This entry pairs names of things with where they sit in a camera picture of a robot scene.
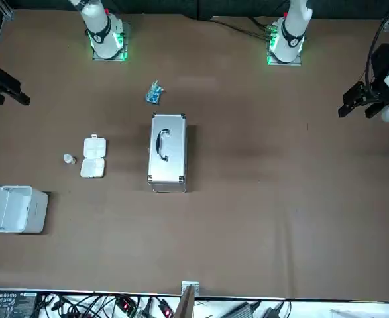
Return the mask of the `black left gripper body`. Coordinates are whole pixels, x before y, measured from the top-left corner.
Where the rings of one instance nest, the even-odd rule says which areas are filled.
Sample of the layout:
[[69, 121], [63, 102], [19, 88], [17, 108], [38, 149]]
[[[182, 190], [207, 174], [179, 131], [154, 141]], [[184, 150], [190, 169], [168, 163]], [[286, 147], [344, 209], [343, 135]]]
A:
[[389, 87], [384, 82], [389, 71], [389, 43], [382, 43], [371, 47], [367, 61], [365, 77], [366, 101], [365, 105], [376, 101], [389, 102]]

